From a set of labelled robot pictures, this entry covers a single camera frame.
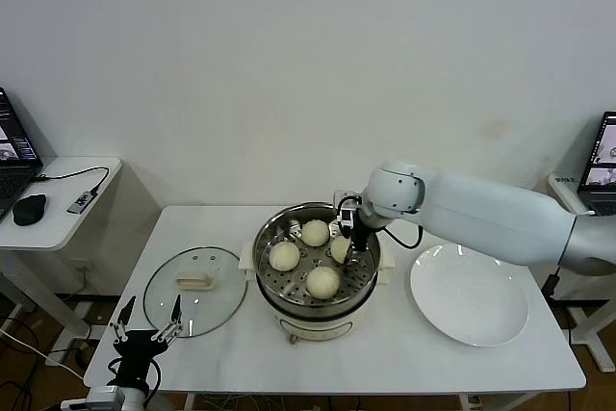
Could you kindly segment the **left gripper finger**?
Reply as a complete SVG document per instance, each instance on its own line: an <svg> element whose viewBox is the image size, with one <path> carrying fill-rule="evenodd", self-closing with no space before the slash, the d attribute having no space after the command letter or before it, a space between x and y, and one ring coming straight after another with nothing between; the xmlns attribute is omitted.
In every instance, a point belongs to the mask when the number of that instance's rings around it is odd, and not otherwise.
<svg viewBox="0 0 616 411"><path fill-rule="evenodd" d="M163 329L159 330L156 334L154 334L151 337L151 340L158 343L171 344L183 330L183 323L181 318L181 296L177 295L177 297L175 298L173 309L171 311L169 323Z"/></svg>
<svg viewBox="0 0 616 411"><path fill-rule="evenodd" d="M116 320L109 323L109 326L113 329L115 333L115 344L119 344L128 340L127 326L134 309L135 301L136 297L133 295L124 305L124 307L119 311L119 315L117 316Z"/></svg>

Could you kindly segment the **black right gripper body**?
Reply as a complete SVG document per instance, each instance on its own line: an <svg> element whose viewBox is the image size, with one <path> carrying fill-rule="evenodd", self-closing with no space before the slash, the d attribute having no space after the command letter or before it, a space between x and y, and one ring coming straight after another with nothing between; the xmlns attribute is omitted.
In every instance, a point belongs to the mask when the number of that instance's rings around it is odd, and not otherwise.
<svg viewBox="0 0 616 411"><path fill-rule="evenodd" d="M353 226L350 231L350 238L353 249L356 252L365 252L367 250L367 241L374 229L368 226L362 219L360 210L353 213Z"/></svg>

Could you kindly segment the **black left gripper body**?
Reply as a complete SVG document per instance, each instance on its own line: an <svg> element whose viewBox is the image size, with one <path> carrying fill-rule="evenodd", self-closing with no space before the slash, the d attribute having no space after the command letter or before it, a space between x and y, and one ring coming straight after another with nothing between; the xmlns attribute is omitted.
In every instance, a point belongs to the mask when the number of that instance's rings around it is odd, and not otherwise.
<svg viewBox="0 0 616 411"><path fill-rule="evenodd" d="M151 361L168 349L167 341L159 340L155 329L129 330L113 346L119 355L119 366L113 384L118 387L147 387Z"/></svg>

